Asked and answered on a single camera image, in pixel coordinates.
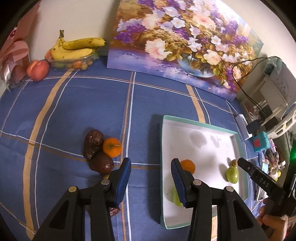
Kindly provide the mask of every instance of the human hand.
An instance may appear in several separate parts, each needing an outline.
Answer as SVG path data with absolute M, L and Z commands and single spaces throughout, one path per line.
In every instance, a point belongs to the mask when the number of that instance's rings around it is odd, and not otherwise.
M 265 224 L 268 227 L 274 229 L 269 241 L 283 241 L 288 228 L 288 217 L 285 215 L 282 217 L 271 216 L 265 214 L 265 206 L 262 206 L 259 209 L 259 216 L 257 217 L 257 222 L 262 226 Z

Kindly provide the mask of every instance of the power strip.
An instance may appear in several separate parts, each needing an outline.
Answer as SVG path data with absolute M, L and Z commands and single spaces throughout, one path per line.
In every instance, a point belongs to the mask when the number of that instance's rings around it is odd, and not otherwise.
M 251 138 L 252 137 L 252 134 L 249 134 L 248 131 L 247 131 L 247 125 L 248 125 L 248 123 L 247 123 L 244 115 L 243 114 L 239 114 L 235 118 L 235 120 L 237 121 L 237 124 L 239 125 L 239 128 L 240 128 L 240 130 L 242 132 L 242 135 L 243 135 L 244 139 L 245 140 L 248 140 L 249 138 Z

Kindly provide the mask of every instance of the green light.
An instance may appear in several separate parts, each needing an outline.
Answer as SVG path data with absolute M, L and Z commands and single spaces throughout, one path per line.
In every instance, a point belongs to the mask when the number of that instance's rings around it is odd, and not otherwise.
M 296 162 L 296 139 L 293 140 L 292 149 L 290 152 L 290 162 Z

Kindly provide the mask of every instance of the black cable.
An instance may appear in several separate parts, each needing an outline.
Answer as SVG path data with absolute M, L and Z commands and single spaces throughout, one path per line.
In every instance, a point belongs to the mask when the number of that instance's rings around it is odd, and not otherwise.
M 263 115 L 264 115 L 264 119 L 262 119 L 261 120 L 261 123 L 263 123 L 265 120 L 266 120 L 266 112 L 265 112 L 265 110 L 256 102 L 256 101 L 254 101 L 244 90 L 243 90 L 243 88 L 240 86 L 240 84 L 238 83 L 240 80 L 242 80 L 243 78 L 245 78 L 245 77 L 247 77 L 250 73 L 252 73 L 253 72 L 253 70 L 256 68 L 256 66 L 258 65 L 258 64 L 260 64 L 262 61 L 264 61 L 264 60 L 266 60 L 266 59 L 273 59 L 273 58 L 278 58 L 278 59 L 280 59 L 281 60 L 281 58 L 279 58 L 279 57 L 277 57 L 277 56 L 271 56 L 271 57 L 259 57 L 259 58 L 255 58 L 255 59 L 250 59 L 250 60 L 244 60 L 244 61 L 241 61 L 241 62 L 237 62 L 237 63 L 234 63 L 233 64 L 233 67 L 232 67 L 232 69 L 231 69 L 231 74 L 232 74 L 232 77 L 233 77 L 233 79 L 235 80 L 235 82 L 237 83 L 237 85 L 238 85 L 238 87 L 242 90 L 242 92 L 244 93 L 244 95 L 249 99 L 249 101 L 251 101 L 254 105 L 256 105 L 256 107 L 263 113 Z M 237 79 L 235 79 L 235 77 L 233 76 L 233 69 L 234 69 L 234 67 L 235 66 L 238 66 L 239 64 L 242 64 L 242 63 L 244 63 L 244 62 L 248 62 L 248 61 L 256 61 L 256 60 L 258 60 L 258 59 L 261 59 L 258 63 L 256 63 L 253 67 L 252 67 L 252 69 L 247 73 L 247 74 L 245 74 L 244 76 L 242 76 L 241 78 L 239 78 L 238 80 Z

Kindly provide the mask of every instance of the plastic fruit container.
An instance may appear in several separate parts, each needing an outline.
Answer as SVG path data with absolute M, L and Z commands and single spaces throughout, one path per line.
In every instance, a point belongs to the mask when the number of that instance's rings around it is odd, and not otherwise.
M 55 60 L 52 57 L 50 57 L 47 61 L 49 62 L 50 66 L 56 70 L 69 69 L 69 68 L 86 70 L 98 58 L 99 58 L 98 50 L 95 50 L 90 55 L 87 55 L 83 58 Z

